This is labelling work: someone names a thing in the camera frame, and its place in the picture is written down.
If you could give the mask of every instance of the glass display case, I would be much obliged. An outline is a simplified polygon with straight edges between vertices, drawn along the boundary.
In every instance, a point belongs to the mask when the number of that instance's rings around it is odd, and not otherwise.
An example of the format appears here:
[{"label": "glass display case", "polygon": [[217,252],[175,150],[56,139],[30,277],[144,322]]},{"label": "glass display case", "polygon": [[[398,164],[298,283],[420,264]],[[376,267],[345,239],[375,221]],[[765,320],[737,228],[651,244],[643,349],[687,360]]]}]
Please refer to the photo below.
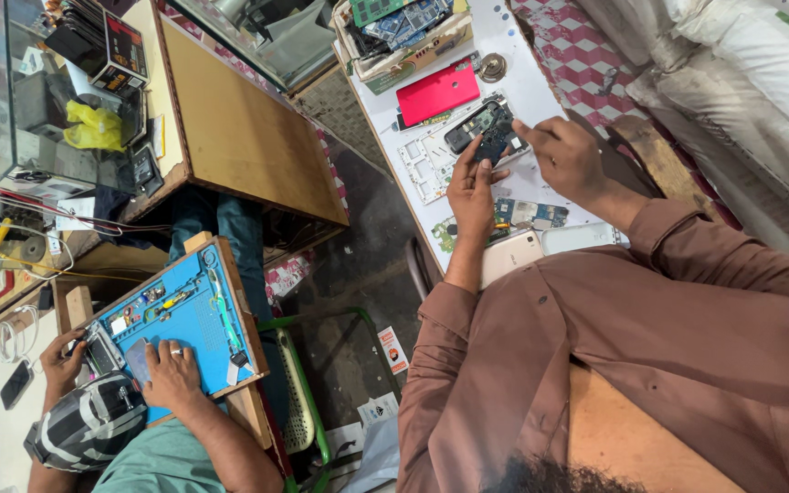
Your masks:
[{"label": "glass display case", "polygon": [[58,200],[104,184],[134,193],[132,164],[124,152],[77,148],[64,139],[66,105],[77,100],[117,114],[119,97],[82,94],[73,81],[86,75],[68,65],[44,40],[39,0],[0,0],[0,187]]},{"label": "glass display case", "polygon": [[336,59],[333,0],[168,0],[215,41],[289,92]]}]

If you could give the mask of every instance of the brown shirt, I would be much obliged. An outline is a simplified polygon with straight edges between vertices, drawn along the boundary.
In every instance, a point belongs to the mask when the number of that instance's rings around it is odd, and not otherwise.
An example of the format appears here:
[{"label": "brown shirt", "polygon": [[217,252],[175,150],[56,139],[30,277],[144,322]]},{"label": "brown shirt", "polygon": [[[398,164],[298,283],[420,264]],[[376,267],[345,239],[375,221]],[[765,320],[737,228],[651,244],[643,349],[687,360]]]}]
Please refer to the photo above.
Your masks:
[{"label": "brown shirt", "polygon": [[399,492],[476,491],[513,454],[564,463],[570,354],[746,491],[789,491],[789,255],[661,199],[628,236],[479,299],[435,286],[400,404]]}]

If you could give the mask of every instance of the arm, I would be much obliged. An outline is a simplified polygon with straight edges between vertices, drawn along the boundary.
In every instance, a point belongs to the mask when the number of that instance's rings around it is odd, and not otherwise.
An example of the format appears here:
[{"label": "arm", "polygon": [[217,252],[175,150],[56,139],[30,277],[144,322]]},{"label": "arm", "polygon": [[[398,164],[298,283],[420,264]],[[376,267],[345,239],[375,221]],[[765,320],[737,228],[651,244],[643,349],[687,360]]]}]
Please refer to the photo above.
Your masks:
[{"label": "arm", "polygon": [[[81,356],[87,343],[81,341],[70,358],[63,357],[66,344],[84,335],[83,329],[66,332],[53,339],[50,345],[38,358],[47,377],[45,403],[41,410],[44,416],[60,398],[74,389],[74,379],[81,371]],[[74,493],[78,488],[79,475],[60,469],[47,468],[32,457],[32,469],[29,473],[29,493]]]},{"label": "arm", "polygon": [[218,479],[233,493],[279,493],[283,481],[279,469],[248,431],[231,420],[200,389],[200,373],[194,352],[183,354],[175,341],[160,341],[145,348],[148,372],[143,394],[148,405],[166,407],[203,444]]},{"label": "arm", "polygon": [[444,282],[435,286],[419,307],[422,328],[398,410],[398,491],[421,490],[434,475],[428,442],[467,353],[483,248],[494,228],[490,186],[510,174],[509,170],[492,173],[488,160],[473,160],[480,139],[481,136],[475,139],[458,158],[446,189],[458,236]]},{"label": "arm", "polygon": [[577,205],[625,231],[631,251],[674,280],[789,297],[789,255],[728,226],[702,220],[673,200],[650,199],[605,177],[594,139],[575,122],[551,118],[514,130],[532,144],[543,180]]}]

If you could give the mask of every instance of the red phone back cover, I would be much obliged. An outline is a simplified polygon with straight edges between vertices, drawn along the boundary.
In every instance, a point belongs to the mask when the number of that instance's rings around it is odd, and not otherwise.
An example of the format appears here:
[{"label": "red phone back cover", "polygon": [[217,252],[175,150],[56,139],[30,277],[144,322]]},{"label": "red phone back cover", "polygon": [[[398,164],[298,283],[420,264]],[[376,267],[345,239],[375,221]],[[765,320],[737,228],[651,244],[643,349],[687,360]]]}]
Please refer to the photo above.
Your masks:
[{"label": "red phone back cover", "polygon": [[[464,68],[456,70],[459,65]],[[479,84],[471,59],[466,58],[400,88],[396,94],[403,123],[410,126],[476,99]]]}]

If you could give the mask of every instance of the black hair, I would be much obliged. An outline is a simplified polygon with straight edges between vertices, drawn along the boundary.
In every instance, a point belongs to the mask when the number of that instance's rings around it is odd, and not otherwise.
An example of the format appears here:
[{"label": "black hair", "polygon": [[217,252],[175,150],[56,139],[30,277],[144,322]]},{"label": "black hair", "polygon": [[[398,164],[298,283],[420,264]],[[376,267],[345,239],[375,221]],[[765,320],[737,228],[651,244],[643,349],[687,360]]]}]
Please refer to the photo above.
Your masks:
[{"label": "black hair", "polygon": [[567,467],[541,457],[513,457],[504,476],[482,493],[647,493],[639,483],[591,467]]}]

